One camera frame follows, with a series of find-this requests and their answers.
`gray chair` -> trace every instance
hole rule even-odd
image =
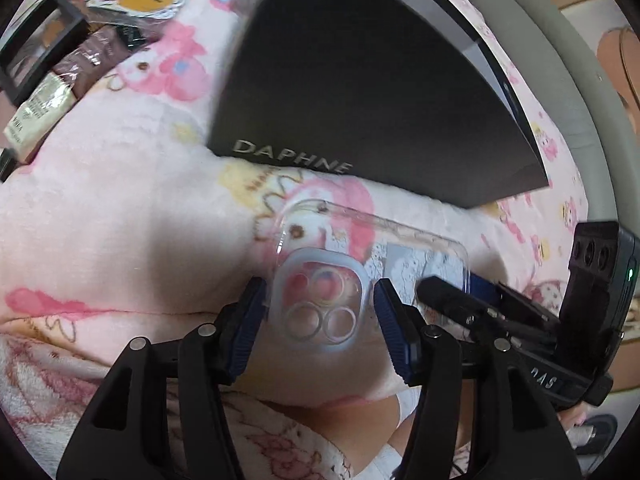
[[[580,170],[589,220],[640,235],[640,149],[594,53],[550,0],[470,0],[554,120]]]

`clear phone case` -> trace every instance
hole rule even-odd
[[[427,322],[464,337],[462,327],[415,297],[417,282],[434,275],[468,290],[460,243],[321,200],[297,203],[274,228],[268,322],[291,345],[339,351],[353,344],[375,319],[370,297],[380,278],[389,278]]]

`pink blanket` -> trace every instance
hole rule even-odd
[[[159,43],[103,78],[34,163],[0,186],[0,329],[32,338],[30,348],[52,345],[29,354],[24,373],[31,379],[17,384],[12,367],[25,355],[24,343],[0,344],[0,405],[30,442],[47,428],[69,434],[104,365],[130,339],[180,338],[235,300],[249,276],[267,275],[265,234],[287,205],[305,198],[453,238],[475,272],[546,306],[561,301],[574,227],[587,214],[580,175],[562,135],[468,0],[450,1],[508,74],[550,180],[548,189],[475,210],[355,177],[214,156],[204,146],[210,104],[235,9],[242,8],[229,1],[190,0]],[[355,244],[350,251],[367,249]],[[54,347],[76,357],[59,359]],[[29,390],[43,385],[42,394]],[[379,333],[313,358],[261,333],[238,387],[317,406],[380,399],[404,385]]]

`fleece blanket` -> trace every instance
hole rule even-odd
[[[450,1],[508,75],[550,184],[474,210],[353,176],[214,156],[204,142],[241,1],[189,0],[160,41],[99,81],[34,162],[0,186],[0,406],[30,449],[45,449],[42,439],[54,430],[60,438],[51,446],[62,449],[130,339],[180,338],[237,299],[252,274],[268,276],[271,227],[301,200],[452,238],[474,272],[545,306],[561,303],[574,228],[587,215],[580,174],[468,0]],[[331,226],[317,228],[302,235],[318,237]],[[353,234],[348,252],[370,254],[361,246],[367,239]],[[348,351],[309,357],[261,331],[237,387],[306,406],[392,395],[404,385],[380,331],[368,334]],[[25,341],[33,351],[20,350]]]

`silver rivet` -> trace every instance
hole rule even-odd
[[[146,346],[146,339],[143,337],[137,337],[131,340],[129,348],[132,350],[142,350]]]
[[[494,341],[494,346],[500,352],[506,352],[511,348],[511,343],[509,343],[506,339],[496,339]]]
[[[422,333],[427,337],[431,337],[432,339],[439,338],[442,335],[440,327],[437,325],[427,325],[422,329]]]
[[[216,333],[215,325],[211,323],[205,323],[204,325],[200,325],[198,328],[198,334],[202,337],[209,337],[210,335],[214,335]]]

